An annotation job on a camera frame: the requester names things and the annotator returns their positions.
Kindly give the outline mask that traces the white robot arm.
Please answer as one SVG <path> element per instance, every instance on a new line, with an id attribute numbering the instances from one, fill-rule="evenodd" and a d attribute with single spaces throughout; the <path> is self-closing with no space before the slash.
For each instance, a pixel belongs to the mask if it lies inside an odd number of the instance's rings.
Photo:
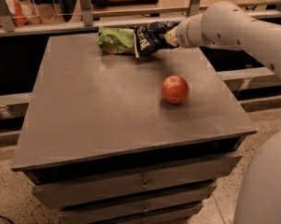
<path id="1" fill-rule="evenodd" d="M 230 2 L 186 18 L 165 40 L 183 48 L 241 49 L 281 78 L 281 25 L 256 20 Z M 281 224 L 281 131 L 261 145 L 249 164 L 233 224 Z"/>

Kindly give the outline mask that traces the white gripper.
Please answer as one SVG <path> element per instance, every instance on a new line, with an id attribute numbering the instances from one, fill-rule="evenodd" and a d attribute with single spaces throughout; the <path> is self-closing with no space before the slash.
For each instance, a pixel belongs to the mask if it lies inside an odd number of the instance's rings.
<path id="1" fill-rule="evenodd" d="M 192 18 L 186 18 L 181 21 L 178 26 L 164 35 L 166 43 L 172 47 L 178 45 L 182 48 L 193 49 L 197 45 L 190 36 L 191 28 L 194 27 L 195 21 Z"/>

